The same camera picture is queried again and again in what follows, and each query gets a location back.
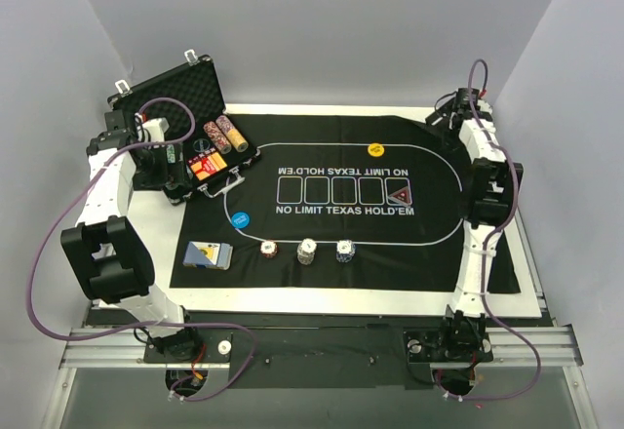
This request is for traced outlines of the blue blind button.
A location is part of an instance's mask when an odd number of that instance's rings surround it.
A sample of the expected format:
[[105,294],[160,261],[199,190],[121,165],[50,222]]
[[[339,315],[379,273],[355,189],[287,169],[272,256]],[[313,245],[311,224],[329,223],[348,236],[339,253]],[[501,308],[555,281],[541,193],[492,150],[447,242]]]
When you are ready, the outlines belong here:
[[246,212],[236,212],[230,216],[230,222],[235,229],[245,229],[251,223],[251,217]]

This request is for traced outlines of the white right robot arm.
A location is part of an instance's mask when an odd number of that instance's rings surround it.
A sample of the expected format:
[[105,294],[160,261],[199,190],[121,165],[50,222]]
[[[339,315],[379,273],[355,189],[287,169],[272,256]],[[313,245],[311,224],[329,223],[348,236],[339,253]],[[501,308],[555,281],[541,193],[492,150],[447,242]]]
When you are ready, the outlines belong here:
[[446,316],[436,334],[438,353],[448,360],[485,355],[488,282],[497,244],[517,208],[524,168],[510,163],[497,138],[484,93],[459,88],[439,99],[426,129],[443,147],[463,147],[470,160],[460,189],[464,232],[459,273]]

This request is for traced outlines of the yellow dealer button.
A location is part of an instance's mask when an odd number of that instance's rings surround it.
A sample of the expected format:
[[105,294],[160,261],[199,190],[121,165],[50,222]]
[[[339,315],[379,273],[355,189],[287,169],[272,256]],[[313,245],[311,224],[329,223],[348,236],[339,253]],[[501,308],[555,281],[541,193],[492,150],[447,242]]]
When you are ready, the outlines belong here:
[[373,142],[368,146],[368,154],[371,157],[379,158],[385,153],[385,147],[378,142]]

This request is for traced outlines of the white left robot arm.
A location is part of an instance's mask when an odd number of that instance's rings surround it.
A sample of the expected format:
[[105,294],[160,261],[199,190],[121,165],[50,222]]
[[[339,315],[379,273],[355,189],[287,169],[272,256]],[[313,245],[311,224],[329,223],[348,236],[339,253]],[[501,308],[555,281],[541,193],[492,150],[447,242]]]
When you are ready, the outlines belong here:
[[166,340],[177,361],[195,359],[201,339],[183,328],[184,310],[155,285],[152,257],[128,219],[136,175],[151,177],[150,188],[165,180],[163,146],[116,152],[139,142],[160,142],[169,125],[164,119],[144,124],[132,113],[105,114],[106,130],[92,138],[87,155],[90,182],[84,208],[60,243],[78,283],[90,300],[99,299],[130,312],[146,324],[149,336]]

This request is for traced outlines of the red poker chip stack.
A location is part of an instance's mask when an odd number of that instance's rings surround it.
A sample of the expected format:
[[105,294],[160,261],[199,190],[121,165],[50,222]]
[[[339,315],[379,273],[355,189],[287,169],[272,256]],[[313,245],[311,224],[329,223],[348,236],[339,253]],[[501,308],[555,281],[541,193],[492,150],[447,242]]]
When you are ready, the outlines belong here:
[[279,251],[278,244],[271,240],[262,241],[260,244],[260,253],[267,258],[273,258]]

